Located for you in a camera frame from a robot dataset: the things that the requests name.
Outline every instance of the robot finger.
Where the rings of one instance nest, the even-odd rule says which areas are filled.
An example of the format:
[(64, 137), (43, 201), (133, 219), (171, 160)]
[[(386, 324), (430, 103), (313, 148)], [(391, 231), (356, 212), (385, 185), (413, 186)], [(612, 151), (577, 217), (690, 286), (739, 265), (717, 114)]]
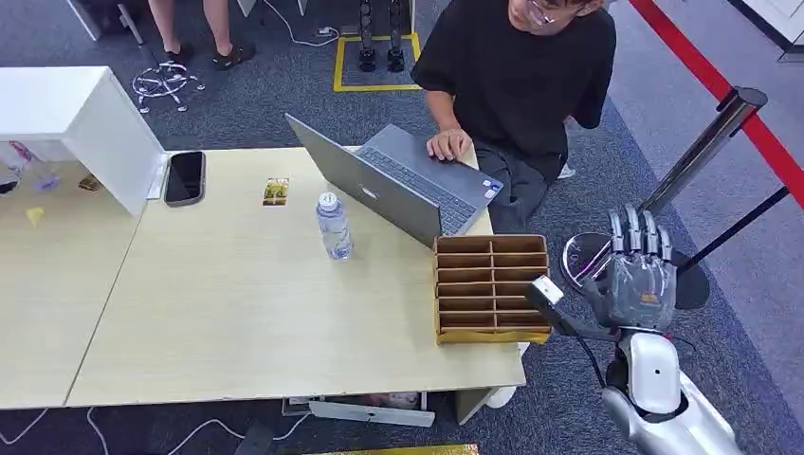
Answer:
[(642, 249), (642, 231), (639, 229), (639, 216), (633, 205), (626, 204), (626, 215), (629, 220), (629, 250), (636, 252)]
[(673, 245), (670, 243), (670, 234), (667, 233), (667, 229), (663, 226), (659, 226), (659, 240), (661, 242), (660, 248), (662, 248), (659, 257), (662, 258), (662, 261), (669, 263), (673, 258)]
[(609, 222), (612, 224), (612, 254), (622, 254), (625, 251), (623, 228), (620, 224), (620, 214), (617, 213), (617, 210), (609, 210)]
[(659, 234), (656, 233), (656, 222), (653, 221), (653, 214), (650, 210), (642, 212), (645, 218), (645, 253), (651, 256), (659, 254)]

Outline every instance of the light wooden table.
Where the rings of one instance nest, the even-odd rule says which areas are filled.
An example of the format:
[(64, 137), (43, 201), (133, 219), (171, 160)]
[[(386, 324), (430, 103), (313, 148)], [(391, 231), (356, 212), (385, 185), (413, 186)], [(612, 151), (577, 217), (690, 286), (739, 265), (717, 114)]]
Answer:
[[(53, 193), (0, 197), (0, 408), (64, 406), (138, 219), (63, 164)], [(45, 215), (34, 227), (26, 210)]]
[[(261, 205), (270, 177), (286, 206)], [(355, 254), (327, 258), (331, 189), (304, 149), (207, 153), (200, 204), (145, 210), (66, 404), (465, 391), (463, 422), (524, 384), (515, 343), (436, 345), (432, 252), (338, 190)]]

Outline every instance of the white cable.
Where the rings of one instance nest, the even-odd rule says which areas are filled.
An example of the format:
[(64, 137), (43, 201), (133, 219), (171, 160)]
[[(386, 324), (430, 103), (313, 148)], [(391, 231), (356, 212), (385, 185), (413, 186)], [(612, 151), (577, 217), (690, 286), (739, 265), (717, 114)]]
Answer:
[[(90, 409), (89, 409), (89, 410), (86, 412), (86, 421), (87, 421), (87, 422), (89, 422), (89, 425), (92, 427), (92, 429), (94, 429), (94, 430), (95, 430), (95, 434), (97, 434), (97, 435), (98, 435), (98, 437), (100, 438), (100, 444), (103, 446), (103, 455), (109, 455), (109, 447), (106, 445), (106, 438), (104, 438), (104, 437), (103, 437), (103, 433), (101, 433), (101, 429), (100, 429), (100, 428), (98, 428), (98, 426), (97, 426), (97, 425), (95, 424), (95, 422), (92, 420), (92, 411), (93, 411), (93, 410), (95, 410), (95, 407), (90, 408)], [(9, 444), (9, 443), (7, 443), (7, 444), (9, 444), (9, 445), (14, 444), (14, 443), (16, 443), (16, 442), (17, 442), (17, 440), (19, 440), (20, 438), (22, 438), (22, 437), (23, 437), (23, 435), (26, 433), (26, 431), (28, 431), (28, 430), (29, 430), (31, 427), (33, 427), (33, 426), (34, 426), (34, 424), (36, 424), (36, 422), (38, 422), (38, 421), (39, 421), (39, 419), (41, 419), (41, 418), (42, 418), (42, 416), (43, 416), (43, 415), (45, 415), (45, 411), (47, 411), (47, 409), (43, 410), (43, 411), (42, 411), (42, 414), (40, 414), (40, 415), (39, 415), (39, 417), (37, 417), (37, 418), (36, 418), (36, 420), (34, 420), (34, 421), (33, 421), (33, 422), (32, 422), (32, 423), (29, 425), (29, 426), (27, 426), (27, 428), (25, 429), (25, 431), (23, 431), (23, 432), (22, 432), (22, 434), (20, 434), (19, 436), (17, 436), (17, 438), (16, 438), (14, 441), (11, 441), (11, 443), (10, 443), (10, 444)], [(274, 438), (274, 441), (282, 441), (282, 440), (285, 440), (285, 439), (289, 438), (289, 437), (290, 437), (290, 435), (291, 435), (291, 434), (293, 434), (293, 431), (295, 431), (295, 430), (296, 430), (296, 427), (298, 427), (298, 426), (299, 426), (299, 425), (300, 425), (302, 422), (304, 422), (304, 419), (306, 419), (307, 417), (309, 417), (309, 416), (310, 416), (310, 414), (311, 414), (311, 413), (310, 413), (310, 412), (308, 412), (308, 413), (306, 413), (305, 415), (303, 415), (303, 416), (301, 417), (301, 419), (299, 419), (298, 421), (296, 421), (296, 423), (295, 423), (295, 424), (293, 424), (293, 427), (291, 427), (291, 428), (290, 428), (290, 431), (286, 432), (286, 434), (285, 434), (284, 436), (280, 436), (280, 437), (278, 437), (278, 438)], [(192, 431), (190, 434), (188, 434), (188, 435), (187, 435), (187, 437), (186, 437), (186, 438), (184, 438), (184, 441), (182, 441), (181, 443), (179, 443), (179, 445), (178, 445), (178, 446), (174, 447), (174, 449), (173, 449), (173, 450), (171, 450), (170, 452), (168, 452), (168, 454), (167, 454), (167, 455), (175, 455), (175, 453), (176, 453), (176, 452), (177, 452), (177, 451), (178, 451), (178, 450), (179, 450), (179, 449), (180, 449), (180, 448), (181, 448), (183, 445), (185, 445), (185, 444), (186, 444), (186, 443), (187, 443), (187, 442), (188, 442), (188, 441), (191, 439), (191, 437), (195, 435), (195, 433), (197, 433), (198, 431), (200, 431), (200, 430), (201, 430), (201, 428), (206, 427), (206, 426), (207, 426), (207, 425), (209, 425), (209, 424), (218, 424), (218, 425), (220, 425), (221, 427), (223, 427), (223, 429), (225, 429), (225, 430), (228, 432), (228, 434), (230, 434), (230, 435), (234, 436), (234, 437), (235, 437), (235, 438), (237, 438), (237, 439), (245, 439), (245, 438), (246, 438), (246, 436), (244, 436), (244, 435), (242, 435), (242, 434), (240, 434), (240, 433), (238, 433), (238, 432), (234, 431), (233, 429), (231, 429), (231, 428), (227, 427), (227, 425), (226, 425), (226, 424), (224, 424), (223, 422), (221, 422), (220, 420), (218, 420), (218, 419), (211, 419), (211, 420), (208, 420), (207, 422), (204, 422), (203, 424), (199, 425), (198, 427), (196, 427), (196, 428), (195, 428), (195, 429), (194, 429), (194, 430), (193, 430), (193, 431)]]
[(19, 441), (20, 439), (22, 439), (22, 437), (23, 437), (23, 436), (25, 436), (25, 434), (26, 434), (26, 433), (27, 433), (27, 432), (28, 432), (28, 431), (29, 431), (31, 428), (33, 428), (33, 426), (34, 426), (34, 425), (36, 425), (36, 423), (37, 423), (37, 422), (39, 422), (39, 421), (40, 421), (40, 419), (42, 419), (43, 417), (45, 417), (45, 414), (46, 414), (46, 413), (47, 413), (47, 409), (42, 409), (42, 412), (39, 414), (39, 417), (37, 417), (37, 418), (33, 419), (33, 422), (31, 422), (30, 424), (28, 424), (28, 426), (26, 427), (26, 429), (24, 429), (24, 430), (23, 430), (23, 432), (22, 432), (22, 433), (20, 433), (20, 435), (19, 435), (19, 436), (17, 436), (16, 438), (14, 438), (14, 439), (12, 439), (12, 440), (10, 440), (10, 441), (9, 441), (8, 439), (6, 439), (6, 436), (4, 436), (4, 435), (3, 435), (3, 433), (0, 433), (0, 440), (2, 440), (2, 441), (3, 441), (3, 444), (5, 444), (6, 446), (11, 446), (12, 444), (16, 444), (16, 442), (17, 442), (17, 441)]
[(294, 430), (296, 430), (296, 427), (298, 427), (298, 426), (299, 426), (299, 425), (300, 425), (302, 422), (304, 422), (304, 419), (306, 419), (307, 417), (309, 417), (309, 416), (310, 416), (310, 414), (312, 414), (312, 412), (307, 412), (305, 415), (303, 415), (303, 416), (301, 417), (301, 419), (299, 419), (298, 421), (296, 421), (296, 423), (295, 423), (295, 424), (293, 424), (293, 427), (291, 427), (291, 428), (290, 428), (290, 431), (286, 432), (286, 433), (284, 434), (284, 436), (280, 436), (280, 437), (278, 437), (278, 438), (274, 438), (274, 441), (283, 441), (283, 440), (285, 440), (285, 439), (289, 438), (289, 437), (290, 437), (290, 435), (291, 435), (291, 434), (293, 434), (293, 431), (294, 431)]
[(335, 32), (335, 38), (330, 38), (329, 40), (327, 40), (327, 41), (325, 41), (325, 42), (323, 42), (323, 43), (307, 43), (306, 41), (296, 41), (296, 38), (293, 36), (293, 28), (291, 28), (291, 27), (290, 27), (290, 24), (288, 24), (288, 23), (287, 23), (287, 20), (284, 18), (284, 16), (282, 16), (282, 14), (281, 14), (281, 13), (279, 13), (279, 10), (278, 10), (278, 9), (274, 8), (274, 6), (273, 6), (273, 5), (271, 5), (271, 2), (269, 2), (268, 0), (263, 0), (263, 1), (264, 1), (264, 2), (265, 2), (265, 4), (266, 4), (266, 5), (268, 5), (268, 6), (269, 6), (271, 9), (273, 9), (273, 10), (274, 10), (274, 12), (276, 12), (276, 13), (277, 13), (277, 16), (279, 16), (279, 18), (280, 18), (280, 19), (282, 19), (282, 22), (284, 22), (285, 26), (287, 27), (287, 31), (288, 31), (288, 33), (290, 33), (290, 41), (292, 41), (292, 42), (296, 43), (297, 45), (305, 45), (305, 46), (312, 46), (312, 47), (321, 47), (321, 46), (326, 46), (326, 45), (328, 45), (328, 44), (330, 44), (330, 43), (334, 42), (335, 40), (337, 40), (337, 39), (340, 37), (340, 33), (338, 33), (338, 31), (337, 31), (335, 28), (333, 28), (333, 27), (325, 27), (324, 29), (329, 28), (330, 30), (332, 30), (332, 31), (334, 31), (334, 32)]
[(86, 411), (86, 421), (89, 422), (89, 425), (92, 427), (92, 429), (95, 430), (95, 434), (97, 434), (98, 437), (100, 438), (100, 443), (103, 445), (103, 455), (109, 455), (109, 447), (106, 446), (106, 438), (103, 437), (101, 429), (98, 428), (98, 426), (95, 425), (95, 422), (92, 421), (91, 414), (93, 410), (95, 410), (94, 406)]
[[(89, 422), (89, 425), (91, 425), (92, 429), (95, 430), (95, 433), (98, 434), (98, 437), (100, 438), (100, 443), (103, 445), (103, 455), (109, 455), (109, 448), (106, 445), (106, 438), (103, 437), (103, 433), (101, 433), (101, 429), (98, 428), (97, 425), (95, 425), (95, 422), (92, 421), (92, 416), (90, 415), (92, 413), (92, 410), (94, 410), (94, 409), (95, 409), (94, 407), (90, 408), (86, 412), (86, 421)], [(185, 445), (190, 440), (190, 438), (195, 435), (195, 433), (197, 433), (198, 431), (201, 430), (201, 428), (206, 427), (209, 424), (218, 424), (218, 425), (220, 425), (221, 427), (223, 427), (223, 429), (225, 429), (228, 432), (228, 434), (234, 436), (237, 439), (245, 439), (246, 438), (246, 436), (244, 436), (244, 435), (234, 431), (233, 429), (227, 427), (227, 425), (224, 424), (223, 422), (221, 422), (220, 420), (218, 420), (218, 419), (210, 419), (207, 422), (204, 422), (203, 424), (201, 424), (198, 427), (196, 427), (190, 434), (187, 435), (186, 438), (184, 438), (184, 441), (179, 443), (178, 446), (174, 447), (173, 450), (168, 452), (168, 455), (174, 455), (178, 451), (178, 449), (180, 449), (183, 445)]]

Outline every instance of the white cabinet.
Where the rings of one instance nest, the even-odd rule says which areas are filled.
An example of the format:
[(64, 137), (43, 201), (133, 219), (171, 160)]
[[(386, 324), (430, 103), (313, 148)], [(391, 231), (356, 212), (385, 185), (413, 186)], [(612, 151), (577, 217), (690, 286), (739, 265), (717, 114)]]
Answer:
[(743, 0), (743, 2), (789, 42), (804, 44), (799, 40), (804, 33), (804, 0)]

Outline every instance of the compartment slot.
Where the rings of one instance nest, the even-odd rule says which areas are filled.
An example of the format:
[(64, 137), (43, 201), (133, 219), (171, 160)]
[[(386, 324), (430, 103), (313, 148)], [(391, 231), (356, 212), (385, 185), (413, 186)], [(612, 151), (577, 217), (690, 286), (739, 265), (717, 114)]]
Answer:
[(478, 268), (491, 267), (491, 256), (488, 253), (475, 254), (441, 254), (435, 258), (438, 268)]
[(495, 282), (531, 282), (547, 274), (547, 267), (495, 268)]
[(491, 282), (490, 268), (439, 268), (438, 282)]
[(446, 311), (494, 311), (494, 299), (461, 297), (441, 298), (438, 300), (439, 314)]
[(494, 314), (488, 312), (477, 313), (441, 313), (441, 328), (485, 328), (494, 329)]
[(547, 251), (544, 237), (534, 235), (496, 236), (491, 239), (495, 253), (543, 253)]
[(493, 265), (500, 267), (547, 267), (547, 253), (494, 253)]
[(491, 243), (488, 238), (471, 236), (439, 237), (438, 253), (490, 253)]
[(495, 297), (525, 297), (525, 289), (531, 282), (495, 282)]
[(499, 328), (522, 327), (522, 328), (546, 328), (547, 321), (537, 313), (530, 314), (496, 314), (497, 326)]
[(533, 304), (529, 302), (525, 297), (509, 297), (509, 298), (496, 297), (494, 299), (495, 311), (532, 310), (532, 309)]
[(438, 283), (438, 297), (491, 297), (494, 290), (490, 282)]

